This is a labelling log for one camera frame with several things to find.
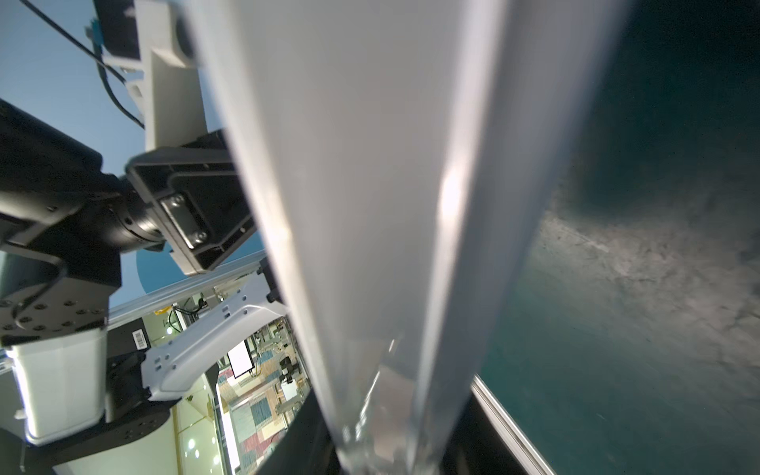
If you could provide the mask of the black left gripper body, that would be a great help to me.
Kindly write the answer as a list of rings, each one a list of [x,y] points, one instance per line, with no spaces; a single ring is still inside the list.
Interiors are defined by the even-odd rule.
[[[222,130],[136,156],[126,176],[187,276],[215,269],[257,231]]]

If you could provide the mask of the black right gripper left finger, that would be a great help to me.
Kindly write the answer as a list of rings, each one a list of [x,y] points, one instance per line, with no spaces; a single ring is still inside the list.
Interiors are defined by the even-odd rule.
[[[257,474],[334,474],[336,449],[318,403],[305,403]]]

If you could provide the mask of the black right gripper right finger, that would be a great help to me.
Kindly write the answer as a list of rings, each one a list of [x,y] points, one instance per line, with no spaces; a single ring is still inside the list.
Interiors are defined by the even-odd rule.
[[[443,455],[441,473],[526,475],[526,470],[470,395]]]

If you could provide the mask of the white rounded pencil case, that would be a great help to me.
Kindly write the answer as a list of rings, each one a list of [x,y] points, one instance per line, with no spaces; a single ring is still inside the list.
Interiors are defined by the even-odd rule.
[[[190,1],[346,471],[436,473],[628,1]]]

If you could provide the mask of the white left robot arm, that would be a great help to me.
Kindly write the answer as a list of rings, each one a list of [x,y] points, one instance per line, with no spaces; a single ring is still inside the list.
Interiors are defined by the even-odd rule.
[[[2,104],[1,344],[22,399],[23,473],[150,435],[202,373],[286,314],[263,271],[165,346],[108,354],[124,253],[171,247],[197,275],[256,228],[219,131],[141,154],[117,177],[92,148]]]

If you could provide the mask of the aluminium front rail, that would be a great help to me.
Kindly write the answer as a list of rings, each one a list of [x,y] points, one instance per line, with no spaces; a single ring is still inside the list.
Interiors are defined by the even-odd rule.
[[[524,473],[556,474],[479,375],[473,379],[472,394],[490,427],[496,431],[500,445],[512,455]]]

